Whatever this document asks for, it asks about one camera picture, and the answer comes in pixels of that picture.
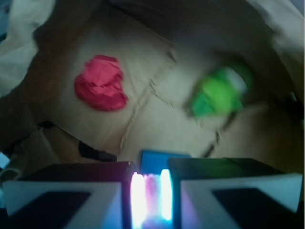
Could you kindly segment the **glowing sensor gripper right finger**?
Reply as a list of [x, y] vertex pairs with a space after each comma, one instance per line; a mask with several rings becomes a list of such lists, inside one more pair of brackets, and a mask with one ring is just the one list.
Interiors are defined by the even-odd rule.
[[176, 229], [300, 229], [303, 177], [249, 158], [168, 160]]

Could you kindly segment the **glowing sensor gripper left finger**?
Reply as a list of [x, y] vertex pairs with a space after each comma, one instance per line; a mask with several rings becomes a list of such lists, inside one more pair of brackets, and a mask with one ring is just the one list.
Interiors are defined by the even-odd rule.
[[3, 183], [11, 229], [129, 229], [133, 162], [52, 165]]

